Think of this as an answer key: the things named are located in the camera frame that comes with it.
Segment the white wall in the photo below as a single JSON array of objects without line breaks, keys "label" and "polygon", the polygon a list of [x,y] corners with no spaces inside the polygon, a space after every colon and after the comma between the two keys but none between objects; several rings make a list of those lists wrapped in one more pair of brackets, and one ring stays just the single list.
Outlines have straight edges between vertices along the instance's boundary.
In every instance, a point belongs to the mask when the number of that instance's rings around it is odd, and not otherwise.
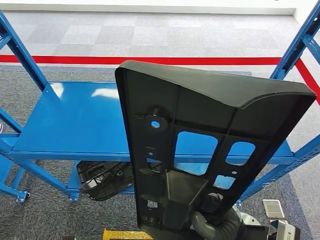
[{"label": "white wall", "polygon": [[309,16],[318,0],[295,0],[296,10],[294,17],[300,25]]},{"label": "white wall", "polygon": [[0,0],[2,10],[292,15],[294,0]]}]

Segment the black car part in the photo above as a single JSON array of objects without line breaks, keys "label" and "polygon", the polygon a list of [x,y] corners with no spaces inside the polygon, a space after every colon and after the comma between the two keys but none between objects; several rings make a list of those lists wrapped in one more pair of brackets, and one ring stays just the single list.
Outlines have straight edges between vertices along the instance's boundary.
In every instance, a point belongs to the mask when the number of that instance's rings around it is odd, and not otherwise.
[{"label": "black car part", "polygon": [[134,184],[130,162],[81,161],[76,169],[80,191],[94,201],[105,201]]},{"label": "black car part", "polygon": [[[115,81],[134,176],[137,224],[156,240],[202,239],[190,229],[193,211],[219,224],[316,97],[302,83],[137,61],[122,63]],[[218,141],[205,174],[174,167],[180,132]],[[255,149],[245,165],[227,163],[236,142]],[[160,161],[160,169],[149,169],[148,158]],[[214,186],[219,176],[234,182],[229,189]],[[217,195],[220,201],[212,200]]]}]

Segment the red tape line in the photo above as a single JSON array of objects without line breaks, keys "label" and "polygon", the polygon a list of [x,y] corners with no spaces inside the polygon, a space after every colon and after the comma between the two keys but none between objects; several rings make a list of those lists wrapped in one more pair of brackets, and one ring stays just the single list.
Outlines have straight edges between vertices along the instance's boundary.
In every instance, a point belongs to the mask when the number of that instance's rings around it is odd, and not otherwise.
[{"label": "red tape line", "polygon": [[316,101],[320,105],[320,87],[317,84],[317,82],[300,58],[295,63],[295,66],[306,84],[316,94]]},{"label": "red tape line", "polygon": [[[37,64],[119,65],[134,60],[166,65],[277,65],[281,57],[131,57],[131,56],[32,56]],[[14,55],[0,55],[1,63],[19,63]]]}]

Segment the yellow object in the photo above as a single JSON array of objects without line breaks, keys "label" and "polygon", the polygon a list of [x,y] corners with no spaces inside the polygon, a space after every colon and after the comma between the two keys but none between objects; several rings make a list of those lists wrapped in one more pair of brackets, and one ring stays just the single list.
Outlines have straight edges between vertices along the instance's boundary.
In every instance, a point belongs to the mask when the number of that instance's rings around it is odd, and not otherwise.
[{"label": "yellow object", "polygon": [[146,239],[152,240],[151,236],[143,231],[108,231],[106,228],[103,230],[102,240],[125,240],[125,239]]}]

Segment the gray hose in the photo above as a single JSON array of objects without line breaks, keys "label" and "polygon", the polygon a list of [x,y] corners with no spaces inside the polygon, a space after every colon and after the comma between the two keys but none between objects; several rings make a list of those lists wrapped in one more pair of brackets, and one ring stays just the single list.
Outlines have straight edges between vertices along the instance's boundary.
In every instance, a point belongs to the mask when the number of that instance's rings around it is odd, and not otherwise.
[{"label": "gray hose", "polygon": [[228,211],[218,226],[208,224],[198,211],[191,216],[191,222],[195,231],[205,240],[235,240],[242,225],[240,212],[236,207]]}]

